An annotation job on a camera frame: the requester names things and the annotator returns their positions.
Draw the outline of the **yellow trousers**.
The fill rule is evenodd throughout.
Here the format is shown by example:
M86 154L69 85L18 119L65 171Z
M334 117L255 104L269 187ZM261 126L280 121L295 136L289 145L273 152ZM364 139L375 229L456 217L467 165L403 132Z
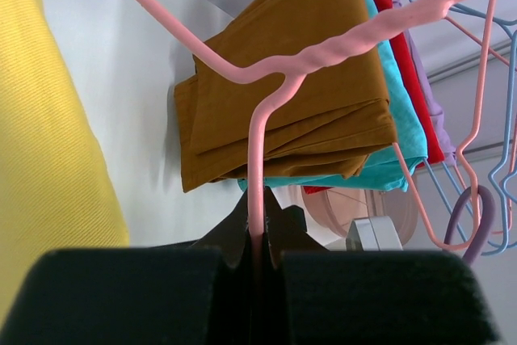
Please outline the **yellow trousers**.
M21 276L56 248L127 242L42 0L1 0L2 276Z

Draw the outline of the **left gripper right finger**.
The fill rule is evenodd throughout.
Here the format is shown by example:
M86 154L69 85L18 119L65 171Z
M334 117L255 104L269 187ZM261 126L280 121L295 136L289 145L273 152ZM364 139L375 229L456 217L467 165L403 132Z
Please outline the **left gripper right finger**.
M265 344L500 344L470 267L443 251L329 251L264 192Z

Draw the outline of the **pink hanger of brown trousers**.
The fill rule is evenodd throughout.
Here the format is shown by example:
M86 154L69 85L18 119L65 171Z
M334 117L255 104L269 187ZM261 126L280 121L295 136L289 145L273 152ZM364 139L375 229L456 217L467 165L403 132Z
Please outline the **pink hanger of brown trousers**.
M490 48L490 38L492 32L491 18L494 17L496 0L489 0L488 9L485 14L485 26L483 31L483 39L479 40L476 36L464 29L455 20L450 17L445 19L460 29L467 37L481 46L481 55L486 59L488 49ZM463 155L466 147L470 145L477 137L481 127L481 114L483 108L483 98L485 91L485 75L487 66L478 67L477 89L475 94L473 109L473 124L469 135L456 147L456 164L452 165L459 179L462 178L459 167L462 166L469 176L470 185L464 187L459 199L455 204L455 208L451 212L448 229L446 231L443 242L435 244L445 250L461 250L464 249L464 261L473 262L477 258L486 244L490 235L490 229L494 222L495 202L490 190L479 184L477 174ZM469 238L466 238L462 244L453 246L452 240L453 229L459 225L460 214L467 204L472 205L473 210L473 229Z

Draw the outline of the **pink hanger of yellow trousers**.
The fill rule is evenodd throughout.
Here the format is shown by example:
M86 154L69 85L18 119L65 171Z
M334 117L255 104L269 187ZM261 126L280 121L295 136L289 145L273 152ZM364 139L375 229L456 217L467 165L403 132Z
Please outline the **pink hanger of yellow trousers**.
M274 73L285 76L283 84L258 104L250 119L247 151L248 219L252 242L259 243L264 234L263 149L267 120L274 111L294 97L307 75L355 57L351 55L351 44L356 42L352 37L353 29L363 23L340 36L330 37L319 44L304 48L295 55L267 57L242 68L211 50L157 0L136 1L196 57L231 82L250 84Z

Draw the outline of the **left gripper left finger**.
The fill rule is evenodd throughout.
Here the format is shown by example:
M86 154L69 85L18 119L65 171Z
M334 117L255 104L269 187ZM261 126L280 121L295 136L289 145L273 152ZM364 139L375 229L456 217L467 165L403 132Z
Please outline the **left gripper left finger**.
M4 344L250 344L247 199L197 242L61 249L28 272Z

